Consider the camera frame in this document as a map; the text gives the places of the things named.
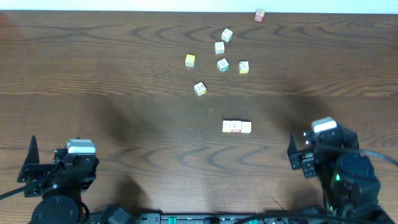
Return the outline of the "white block red sides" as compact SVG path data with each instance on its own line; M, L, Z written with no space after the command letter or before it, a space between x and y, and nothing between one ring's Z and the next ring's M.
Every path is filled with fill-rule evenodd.
M252 125L249 121L243 121L241 123L241 133L249 134L252 131Z

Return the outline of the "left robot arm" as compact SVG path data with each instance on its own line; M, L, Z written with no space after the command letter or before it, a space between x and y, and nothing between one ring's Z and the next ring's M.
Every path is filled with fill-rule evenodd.
M84 223L87 206L81 200L96 179L99 159L89 139L69 139L54 151L50 164L41 164L35 136L30 140L27 157L17 181L25 183L24 197L41 197L32 213L31 223Z

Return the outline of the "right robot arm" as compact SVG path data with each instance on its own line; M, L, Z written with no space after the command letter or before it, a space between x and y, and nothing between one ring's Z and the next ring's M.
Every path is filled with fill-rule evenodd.
M360 221L393 222L379 206L381 183L370 158L359 148L355 132L337 125L319 133L307 132L305 137L309 147L299 151L291 136L287 155L293 170L303 170L307 179L319 179L322 213Z

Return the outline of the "yellow sided X block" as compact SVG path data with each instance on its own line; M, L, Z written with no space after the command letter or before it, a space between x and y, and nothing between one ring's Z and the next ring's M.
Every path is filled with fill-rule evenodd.
M232 131L233 131L233 122L230 120L223 120L222 132L223 133L231 133Z

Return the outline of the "green sided picture block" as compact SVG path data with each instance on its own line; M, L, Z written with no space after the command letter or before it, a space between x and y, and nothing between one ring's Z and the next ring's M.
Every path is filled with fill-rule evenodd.
M242 131L242 121L233 120L232 121L232 132L240 133Z

